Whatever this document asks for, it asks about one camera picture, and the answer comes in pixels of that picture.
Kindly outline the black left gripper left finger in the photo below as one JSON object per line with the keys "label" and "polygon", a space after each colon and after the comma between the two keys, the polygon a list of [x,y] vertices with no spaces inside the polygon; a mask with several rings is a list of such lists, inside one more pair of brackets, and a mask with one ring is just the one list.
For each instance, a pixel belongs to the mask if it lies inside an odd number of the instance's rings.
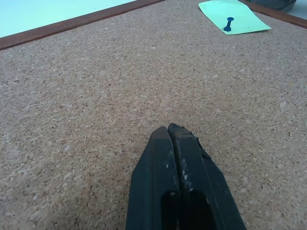
{"label": "black left gripper left finger", "polygon": [[161,126],[150,139],[131,175],[127,230],[175,230],[179,184],[173,144]]}

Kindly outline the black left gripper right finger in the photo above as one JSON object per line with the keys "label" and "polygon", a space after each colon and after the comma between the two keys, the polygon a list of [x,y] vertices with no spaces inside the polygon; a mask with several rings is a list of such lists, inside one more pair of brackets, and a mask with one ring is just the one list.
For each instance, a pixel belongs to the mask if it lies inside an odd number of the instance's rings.
{"label": "black left gripper right finger", "polygon": [[171,123],[168,133],[174,146],[180,188],[181,230],[244,230],[245,224],[225,177],[198,137]]}

